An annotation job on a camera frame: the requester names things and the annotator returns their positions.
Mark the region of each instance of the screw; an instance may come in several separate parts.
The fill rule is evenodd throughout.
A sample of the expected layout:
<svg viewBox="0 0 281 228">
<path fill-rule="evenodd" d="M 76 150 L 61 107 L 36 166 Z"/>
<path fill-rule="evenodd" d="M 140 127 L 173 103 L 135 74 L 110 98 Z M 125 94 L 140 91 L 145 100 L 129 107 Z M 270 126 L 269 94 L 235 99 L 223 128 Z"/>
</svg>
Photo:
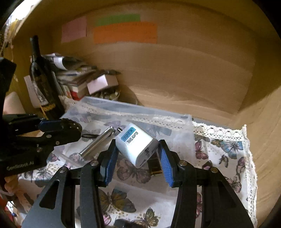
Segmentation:
<svg viewBox="0 0 281 228">
<path fill-rule="evenodd" d="M 210 170 L 212 173 L 217 173 L 219 171 L 217 167 L 211 167 Z"/>
<path fill-rule="evenodd" d="M 90 163 L 92 166 L 96 166 L 99 164 L 99 162 L 97 160 L 92 160 Z"/>
<path fill-rule="evenodd" d="M 180 161 L 178 162 L 178 164 L 179 164 L 180 166 L 186 166 L 186 165 L 187 165 L 187 161 L 185 161 L 185 160 L 180 160 Z"/>
<path fill-rule="evenodd" d="M 66 170 L 68 170 L 68 168 L 63 166 L 60 168 L 60 173 L 64 173 Z"/>
</svg>

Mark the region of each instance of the wine bottle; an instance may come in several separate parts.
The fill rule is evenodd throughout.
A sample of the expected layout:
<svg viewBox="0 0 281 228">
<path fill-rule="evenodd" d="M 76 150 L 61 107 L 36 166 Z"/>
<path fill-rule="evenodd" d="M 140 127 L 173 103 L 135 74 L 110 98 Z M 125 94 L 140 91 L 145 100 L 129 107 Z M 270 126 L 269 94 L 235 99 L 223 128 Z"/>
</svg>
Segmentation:
<svg viewBox="0 0 281 228">
<path fill-rule="evenodd" d="M 30 38 L 30 41 L 32 63 L 29 73 L 35 92 L 47 118 L 49 120 L 58 119 L 64 114 L 64 108 L 58 97 L 49 63 L 40 54 L 38 36 Z"/>
</svg>

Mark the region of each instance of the white box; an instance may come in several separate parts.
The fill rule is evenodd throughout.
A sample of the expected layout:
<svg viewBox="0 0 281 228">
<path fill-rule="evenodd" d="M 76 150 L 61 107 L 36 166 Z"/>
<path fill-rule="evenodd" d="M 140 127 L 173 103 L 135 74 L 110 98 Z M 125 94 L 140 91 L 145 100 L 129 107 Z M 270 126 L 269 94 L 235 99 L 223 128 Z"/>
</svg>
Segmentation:
<svg viewBox="0 0 281 228">
<path fill-rule="evenodd" d="M 112 86 L 117 86 L 118 81 L 115 75 L 102 75 L 99 76 L 97 79 L 94 79 L 90 81 L 87 84 L 88 90 L 90 94 L 93 94 L 97 91 L 112 87 Z"/>
</svg>

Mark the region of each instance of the silver cylindrical rod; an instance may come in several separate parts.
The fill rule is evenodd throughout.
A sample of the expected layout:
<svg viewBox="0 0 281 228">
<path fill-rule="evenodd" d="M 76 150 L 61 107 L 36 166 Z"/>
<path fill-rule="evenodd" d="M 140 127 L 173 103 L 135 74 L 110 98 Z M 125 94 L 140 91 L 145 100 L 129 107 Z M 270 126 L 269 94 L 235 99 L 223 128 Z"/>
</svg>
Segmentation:
<svg viewBox="0 0 281 228">
<path fill-rule="evenodd" d="M 102 132 L 95 140 L 93 140 L 88 146 L 86 146 L 79 154 L 84 158 L 89 153 L 91 153 L 99 143 L 105 140 L 108 136 L 110 136 L 113 132 L 115 132 L 114 128 L 110 126 L 104 132 Z"/>
</svg>

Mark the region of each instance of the travel adaptor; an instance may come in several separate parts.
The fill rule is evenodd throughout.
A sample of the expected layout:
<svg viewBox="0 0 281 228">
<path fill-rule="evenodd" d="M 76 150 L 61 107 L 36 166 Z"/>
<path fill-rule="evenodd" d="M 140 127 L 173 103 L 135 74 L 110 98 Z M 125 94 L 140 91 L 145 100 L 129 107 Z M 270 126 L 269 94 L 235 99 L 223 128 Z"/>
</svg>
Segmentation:
<svg viewBox="0 0 281 228">
<path fill-rule="evenodd" d="M 136 167 L 140 168 L 154 154 L 158 147 L 158 140 L 130 123 L 120 132 L 115 140 L 118 150 Z"/>
</svg>

